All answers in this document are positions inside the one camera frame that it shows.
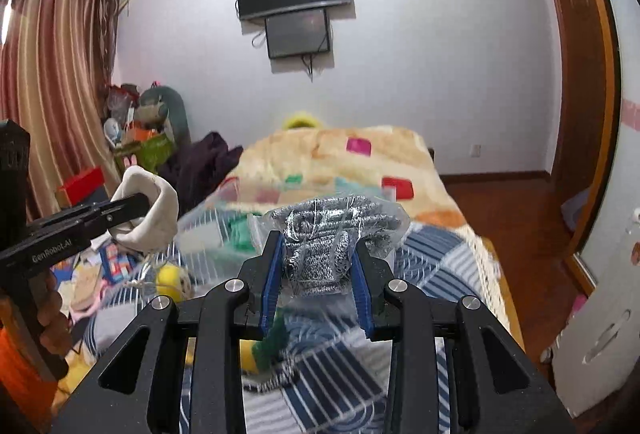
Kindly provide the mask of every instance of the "baseboard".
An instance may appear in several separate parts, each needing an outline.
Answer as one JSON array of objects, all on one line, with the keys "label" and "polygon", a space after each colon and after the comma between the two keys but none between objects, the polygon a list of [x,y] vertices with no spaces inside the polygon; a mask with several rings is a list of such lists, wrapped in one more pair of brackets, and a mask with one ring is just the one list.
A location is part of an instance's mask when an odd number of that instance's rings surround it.
[{"label": "baseboard", "polygon": [[596,289],[596,283],[589,270],[580,258],[580,254],[570,254],[564,258],[564,264],[569,269],[574,281],[588,297]]},{"label": "baseboard", "polygon": [[551,175],[546,170],[521,170],[515,172],[477,172],[468,174],[441,174],[443,183],[470,183],[475,181],[506,181],[512,179],[546,179]]}]

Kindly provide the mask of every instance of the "red box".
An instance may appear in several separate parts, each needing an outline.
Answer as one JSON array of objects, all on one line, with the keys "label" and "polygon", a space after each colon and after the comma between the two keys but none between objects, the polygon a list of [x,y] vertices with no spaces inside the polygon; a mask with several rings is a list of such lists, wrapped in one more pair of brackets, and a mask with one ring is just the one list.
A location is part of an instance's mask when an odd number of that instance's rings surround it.
[{"label": "red box", "polygon": [[69,204],[73,206],[81,202],[102,185],[104,185],[102,169],[100,169],[100,167],[91,167],[66,180],[58,190],[66,193]]}]

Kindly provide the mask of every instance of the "orange object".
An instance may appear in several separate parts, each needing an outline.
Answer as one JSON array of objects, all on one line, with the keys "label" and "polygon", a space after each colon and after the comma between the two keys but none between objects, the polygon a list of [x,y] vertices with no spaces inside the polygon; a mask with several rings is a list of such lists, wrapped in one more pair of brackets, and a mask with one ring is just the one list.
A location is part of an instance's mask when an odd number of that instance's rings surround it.
[{"label": "orange object", "polygon": [[0,382],[36,429],[46,430],[58,382],[43,382],[18,352],[6,329],[0,330]]},{"label": "orange object", "polygon": [[155,129],[140,129],[139,127],[130,127],[127,130],[127,143],[132,141],[145,141],[151,137],[155,137],[158,132]]}]

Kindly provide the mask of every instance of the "yellow plush toy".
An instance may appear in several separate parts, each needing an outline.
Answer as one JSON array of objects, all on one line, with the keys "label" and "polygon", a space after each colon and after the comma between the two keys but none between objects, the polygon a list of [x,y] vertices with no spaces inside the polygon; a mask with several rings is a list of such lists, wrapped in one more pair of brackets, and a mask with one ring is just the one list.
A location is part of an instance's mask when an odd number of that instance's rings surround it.
[{"label": "yellow plush toy", "polygon": [[156,274],[156,291],[158,295],[171,297],[174,302],[181,302],[193,296],[189,273],[176,265],[166,264]]},{"label": "yellow plush toy", "polygon": [[282,125],[285,131],[287,129],[298,129],[299,127],[322,127],[322,123],[306,111],[299,111],[285,120]]}]

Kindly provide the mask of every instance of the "metal screw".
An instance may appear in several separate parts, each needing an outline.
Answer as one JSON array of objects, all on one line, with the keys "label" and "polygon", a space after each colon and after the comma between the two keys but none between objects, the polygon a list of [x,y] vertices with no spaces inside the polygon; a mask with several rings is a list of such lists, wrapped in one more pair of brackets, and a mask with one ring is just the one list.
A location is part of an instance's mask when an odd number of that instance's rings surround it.
[{"label": "metal screw", "polygon": [[166,295],[158,295],[151,301],[151,307],[153,309],[164,309],[171,304],[171,299]]},{"label": "metal screw", "polygon": [[402,279],[392,279],[389,281],[389,289],[391,291],[397,291],[400,293],[401,291],[406,290],[407,287],[407,284]]},{"label": "metal screw", "polygon": [[244,287],[244,283],[240,279],[231,279],[226,281],[225,289],[227,291],[240,291]]},{"label": "metal screw", "polygon": [[480,307],[480,300],[478,297],[467,295],[462,298],[462,305],[467,309],[478,309]]}]

